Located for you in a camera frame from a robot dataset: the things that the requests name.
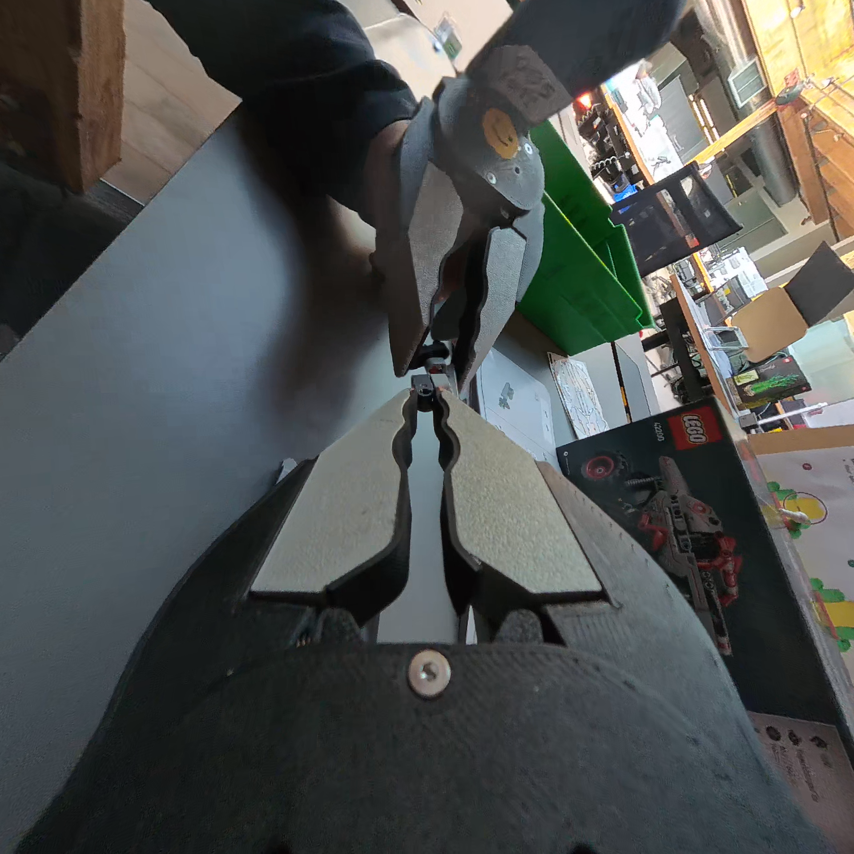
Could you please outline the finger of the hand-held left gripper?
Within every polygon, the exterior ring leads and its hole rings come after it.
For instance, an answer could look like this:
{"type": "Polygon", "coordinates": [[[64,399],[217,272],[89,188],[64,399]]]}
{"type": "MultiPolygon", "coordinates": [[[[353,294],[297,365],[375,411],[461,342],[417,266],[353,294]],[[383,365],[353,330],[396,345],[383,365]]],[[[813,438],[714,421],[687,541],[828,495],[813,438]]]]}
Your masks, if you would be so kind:
{"type": "Polygon", "coordinates": [[[395,375],[411,371],[432,326],[443,263],[453,252],[464,208],[454,183],[427,161],[411,217],[390,250],[387,315],[395,375]]]}
{"type": "Polygon", "coordinates": [[[538,201],[512,224],[490,227],[471,246],[455,345],[460,392],[467,389],[536,273],[544,240],[544,208],[543,201],[538,201]]]}

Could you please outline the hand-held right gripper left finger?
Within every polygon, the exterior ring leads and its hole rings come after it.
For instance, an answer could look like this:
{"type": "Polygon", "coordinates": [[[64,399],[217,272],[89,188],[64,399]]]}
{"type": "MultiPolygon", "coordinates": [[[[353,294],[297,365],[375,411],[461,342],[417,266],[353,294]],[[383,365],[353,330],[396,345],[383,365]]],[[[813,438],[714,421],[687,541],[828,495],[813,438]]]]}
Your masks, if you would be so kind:
{"type": "Polygon", "coordinates": [[[340,608],[365,626],[407,584],[415,393],[401,391],[319,454],[250,594],[340,608]]]}

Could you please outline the black lego piece blue pin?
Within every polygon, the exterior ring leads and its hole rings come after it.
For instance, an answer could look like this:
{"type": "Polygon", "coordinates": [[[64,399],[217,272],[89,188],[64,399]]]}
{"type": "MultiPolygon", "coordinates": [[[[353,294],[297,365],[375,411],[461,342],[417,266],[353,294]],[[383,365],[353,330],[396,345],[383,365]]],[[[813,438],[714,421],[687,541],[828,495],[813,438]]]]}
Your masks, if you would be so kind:
{"type": "Polygon", "coordinates": [[[411,389],[417,399],[418,410],[430,413],[434,431],[438,431],[443,416],[443,401],[436,377],[436,374],[428,371],[411,377],[411,389]]]}

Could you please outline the person's left forearm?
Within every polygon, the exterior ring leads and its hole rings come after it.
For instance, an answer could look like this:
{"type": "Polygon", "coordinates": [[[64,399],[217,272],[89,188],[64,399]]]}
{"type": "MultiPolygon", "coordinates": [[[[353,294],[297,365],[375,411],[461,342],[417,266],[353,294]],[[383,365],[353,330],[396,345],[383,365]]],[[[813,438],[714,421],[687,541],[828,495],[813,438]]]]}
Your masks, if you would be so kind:
{"type": "Polygon", "coordinates": [[[368,147],[386,126],[411,121],[418,103],[355,16],[331,1],[151,5],[208,77],[241,99],[304,185],[363,219],[368,147]]]}

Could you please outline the lego instruction booklet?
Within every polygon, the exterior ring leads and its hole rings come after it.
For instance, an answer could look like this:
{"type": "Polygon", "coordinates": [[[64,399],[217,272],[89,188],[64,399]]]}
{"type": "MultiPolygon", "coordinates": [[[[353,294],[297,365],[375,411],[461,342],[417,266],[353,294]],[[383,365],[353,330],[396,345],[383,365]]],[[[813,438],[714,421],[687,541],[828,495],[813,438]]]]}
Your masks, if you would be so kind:
{"type": "Polygon", "coordinates": [[[477,411],[534,459],[559,468],[545,385],[492,350],[475,375],[477,411]]]}

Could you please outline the lego sticker sheet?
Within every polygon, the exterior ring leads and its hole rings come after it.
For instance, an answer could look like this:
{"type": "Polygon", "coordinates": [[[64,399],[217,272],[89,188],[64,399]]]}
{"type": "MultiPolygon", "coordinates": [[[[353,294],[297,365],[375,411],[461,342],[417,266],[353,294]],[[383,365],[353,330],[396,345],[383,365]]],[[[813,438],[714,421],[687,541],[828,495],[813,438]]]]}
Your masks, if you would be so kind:
{"type": "Polygon", "coordinates": [[[611,429],[587,366],[579,360],[548,353],[553,381],[564,412],[577,439],[586,439],[611,429]]]}

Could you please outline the black lego set box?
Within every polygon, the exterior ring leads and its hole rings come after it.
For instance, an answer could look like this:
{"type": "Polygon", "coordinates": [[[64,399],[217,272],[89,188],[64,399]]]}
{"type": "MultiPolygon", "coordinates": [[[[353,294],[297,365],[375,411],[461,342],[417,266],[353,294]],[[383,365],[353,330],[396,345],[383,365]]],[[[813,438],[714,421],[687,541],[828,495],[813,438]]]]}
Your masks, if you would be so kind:
{"type": "Polygon", "coordinates": [[[852,852],[852,674],[816,619],[748,438],[707,397],[559,445],[560,470],[667,573],[807,816],[852,852]]]}

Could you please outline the person's left hand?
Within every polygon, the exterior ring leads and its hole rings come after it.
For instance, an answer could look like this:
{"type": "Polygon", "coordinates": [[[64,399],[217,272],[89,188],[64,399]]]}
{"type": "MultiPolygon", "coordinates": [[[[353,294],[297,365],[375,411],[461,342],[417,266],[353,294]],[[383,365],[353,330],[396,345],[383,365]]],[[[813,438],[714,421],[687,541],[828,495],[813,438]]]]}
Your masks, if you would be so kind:
{"type": "Polygon", "coordinates": [[[371,267],[379,281],[388,279],[400,229],[400,147],[409,120],[396,121],[371,141],[362,172],[363,219],[375,229],[371,267]]]}

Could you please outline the green plastic bin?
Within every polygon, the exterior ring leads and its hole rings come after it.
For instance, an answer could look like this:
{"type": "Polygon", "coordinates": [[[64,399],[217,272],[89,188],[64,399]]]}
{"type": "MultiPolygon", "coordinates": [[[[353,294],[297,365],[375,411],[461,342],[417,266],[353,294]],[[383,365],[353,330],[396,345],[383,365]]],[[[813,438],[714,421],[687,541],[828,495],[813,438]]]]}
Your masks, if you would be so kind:
{"type": "Polygon", "coordinates": [[[546,179],[544,238],[519,313],[568,356],[652,328],[626,229],[551,122],[530,136],[546,179]]]}

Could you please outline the black mesh chair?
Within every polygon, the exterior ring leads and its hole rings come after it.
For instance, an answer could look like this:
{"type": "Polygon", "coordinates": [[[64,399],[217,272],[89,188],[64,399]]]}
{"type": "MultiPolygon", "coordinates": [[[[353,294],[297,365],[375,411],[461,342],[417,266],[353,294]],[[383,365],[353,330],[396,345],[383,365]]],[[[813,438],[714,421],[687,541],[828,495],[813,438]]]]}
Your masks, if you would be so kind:
{"type": "Polygon", "coordinates": [[[610,219],[625,229],[643,278],[742,230],[695,162],[615,201],[610,219]]]}

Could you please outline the wooden seat chair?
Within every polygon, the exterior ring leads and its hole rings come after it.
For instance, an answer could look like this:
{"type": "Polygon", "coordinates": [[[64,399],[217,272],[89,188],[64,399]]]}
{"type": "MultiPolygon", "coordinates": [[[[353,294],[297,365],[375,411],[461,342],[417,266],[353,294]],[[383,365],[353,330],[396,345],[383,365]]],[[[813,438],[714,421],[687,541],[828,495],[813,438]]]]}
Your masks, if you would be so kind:
{"type": "Polygon", "coordinates": [[[744,339],[748,364],[758,365],[852,308],[852,253],[841,257],[823,242],[784,284],[768,287],[738,310],[731,325],[744,339]]]}

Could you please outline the small plant print box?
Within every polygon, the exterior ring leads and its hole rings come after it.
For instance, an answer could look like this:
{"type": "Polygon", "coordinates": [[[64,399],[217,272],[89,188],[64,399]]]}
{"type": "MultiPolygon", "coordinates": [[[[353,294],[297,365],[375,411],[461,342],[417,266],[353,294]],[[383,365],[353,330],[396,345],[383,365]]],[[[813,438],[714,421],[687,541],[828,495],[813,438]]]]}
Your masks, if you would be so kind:
{"type": "Polygon", "coordinates": [[[763,410],[812,390],[796,358],[784,353],[745,369],[727,379],[727,384],[740,405],[748,410],[763,410]]]}

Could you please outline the colourful print cardboard box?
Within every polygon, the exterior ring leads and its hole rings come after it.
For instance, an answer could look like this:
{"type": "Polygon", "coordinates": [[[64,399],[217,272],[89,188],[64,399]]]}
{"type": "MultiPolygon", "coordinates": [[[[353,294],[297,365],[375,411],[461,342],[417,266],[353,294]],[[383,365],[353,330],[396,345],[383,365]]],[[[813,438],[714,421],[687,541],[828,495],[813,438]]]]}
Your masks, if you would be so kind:
{"type": "Polygon", "coordinates": [[[786,517],[817,621],[853,673],[853,427],[752,435],[749,443],[786,517]]]}

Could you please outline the wooden cabinet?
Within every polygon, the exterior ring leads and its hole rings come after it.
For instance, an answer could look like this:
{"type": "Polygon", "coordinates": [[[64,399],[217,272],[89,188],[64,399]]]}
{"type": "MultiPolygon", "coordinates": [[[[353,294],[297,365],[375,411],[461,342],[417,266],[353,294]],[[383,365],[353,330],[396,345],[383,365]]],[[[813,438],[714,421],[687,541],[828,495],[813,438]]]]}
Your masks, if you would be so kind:
{"type": "Polygon", "coordinates": [[[123,1],[1,3],[1,156],[73,193],[121,157],[123,1]]]}

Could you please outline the white wall vent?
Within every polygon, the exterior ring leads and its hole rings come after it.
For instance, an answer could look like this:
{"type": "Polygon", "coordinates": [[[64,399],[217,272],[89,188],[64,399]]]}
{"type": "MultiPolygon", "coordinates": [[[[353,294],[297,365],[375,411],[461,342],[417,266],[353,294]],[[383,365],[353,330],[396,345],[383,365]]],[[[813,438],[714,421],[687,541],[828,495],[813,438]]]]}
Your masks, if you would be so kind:
{"type": "Polygon", "coordinates": [[[727,83],[732,100],[741,109],[767,89],[763,71],[756,56],[744,59],[733,67],[727,83]]]}

